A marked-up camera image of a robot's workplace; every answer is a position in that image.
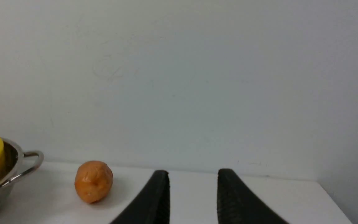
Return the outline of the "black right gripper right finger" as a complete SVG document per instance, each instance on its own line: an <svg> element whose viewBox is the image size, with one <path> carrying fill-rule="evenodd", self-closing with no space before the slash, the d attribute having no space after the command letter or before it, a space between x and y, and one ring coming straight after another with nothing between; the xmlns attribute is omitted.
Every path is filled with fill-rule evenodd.
<svg viewBox="0 0 358 224"><path fill-rule="evenodd" d="M233 169L218 171L219 224L287 224L241 180Z"/></svg>

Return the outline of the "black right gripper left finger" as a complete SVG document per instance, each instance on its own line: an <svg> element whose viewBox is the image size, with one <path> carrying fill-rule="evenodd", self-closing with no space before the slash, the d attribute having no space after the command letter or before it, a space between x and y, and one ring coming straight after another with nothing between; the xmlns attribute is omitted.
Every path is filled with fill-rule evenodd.
<svg viewBox="0 0 358 224"><path fill-rule="evenodd" d="M138 195L112 224L169 224L170 180L165 170L155 170Z"/></svg>

